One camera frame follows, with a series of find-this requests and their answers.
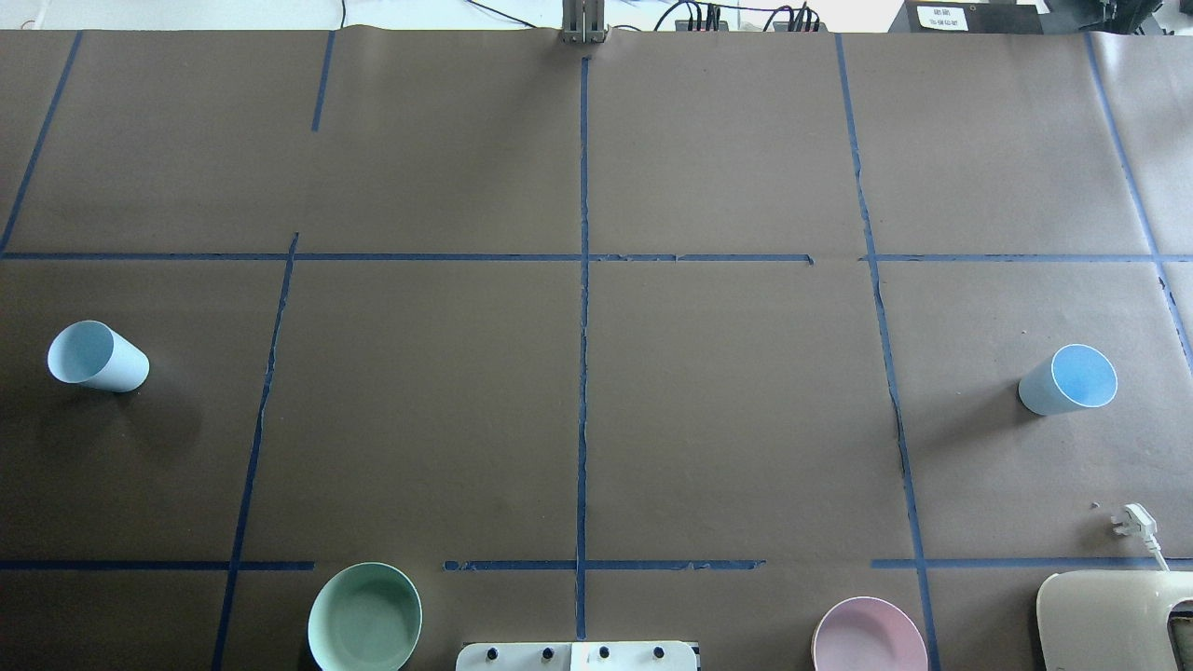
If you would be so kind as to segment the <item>light blue cup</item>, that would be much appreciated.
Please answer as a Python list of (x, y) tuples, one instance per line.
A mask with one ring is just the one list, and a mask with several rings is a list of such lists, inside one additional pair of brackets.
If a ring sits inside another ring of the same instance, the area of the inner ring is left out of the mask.
[(1020, 404), (1036, 415), (1068, 415), (1096, 410), (1115, 400), (1119, 377), (1102, 352), (1084, 344), (1069, 344), (1020, 378)]
[(74, 322), (55, 336), (47, 352), (48, 373), (64, 384), (129, 392), (144, 384), (149, 358), (103, 322)]

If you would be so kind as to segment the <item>green bowl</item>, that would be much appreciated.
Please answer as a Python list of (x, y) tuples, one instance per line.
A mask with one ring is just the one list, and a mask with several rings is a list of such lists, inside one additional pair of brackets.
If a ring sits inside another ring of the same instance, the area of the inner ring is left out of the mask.
[(307, 638), (320, 670), (400, 670), (422, 624), (418, 587), (401, 570), (359, 562), (340, 570), (316, 595)]

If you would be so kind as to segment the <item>pink bowl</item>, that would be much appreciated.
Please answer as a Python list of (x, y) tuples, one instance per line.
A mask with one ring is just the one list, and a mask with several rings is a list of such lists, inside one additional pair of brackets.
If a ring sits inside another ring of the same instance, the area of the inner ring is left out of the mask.
[(810, 642), (815, 670), (928, 670), (917, 624), (878, 597), (851, 597), (826, 611)]

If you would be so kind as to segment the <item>black labelled box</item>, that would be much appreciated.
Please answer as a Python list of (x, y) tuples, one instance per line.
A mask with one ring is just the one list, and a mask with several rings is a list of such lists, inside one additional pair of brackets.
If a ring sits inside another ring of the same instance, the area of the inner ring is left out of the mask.
[(888, 33), (1044, 33), (1033, 4), (903, 1)]

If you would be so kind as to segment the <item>beige appliance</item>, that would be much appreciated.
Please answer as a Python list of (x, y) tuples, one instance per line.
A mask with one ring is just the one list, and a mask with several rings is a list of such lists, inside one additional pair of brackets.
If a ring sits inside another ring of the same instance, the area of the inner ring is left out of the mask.
[(1049, 670), (1188, 670), (1188, 570), (1070, 570), (1036, 595)]

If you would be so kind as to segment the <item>aluminium frame post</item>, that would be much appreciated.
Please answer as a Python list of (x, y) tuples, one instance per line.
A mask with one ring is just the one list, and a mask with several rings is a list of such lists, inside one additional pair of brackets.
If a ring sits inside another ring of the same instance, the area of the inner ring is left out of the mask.
[(608, 38), (604, 0), (563, 0), (561, 41), (565, 44), (601, 44)]

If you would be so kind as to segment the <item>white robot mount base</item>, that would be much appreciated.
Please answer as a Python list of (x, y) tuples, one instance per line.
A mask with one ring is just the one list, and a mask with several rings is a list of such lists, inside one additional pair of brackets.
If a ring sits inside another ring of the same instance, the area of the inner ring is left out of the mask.
[(700, 670), (698, 646), (678, 640), (474, 642), (456, 670)]

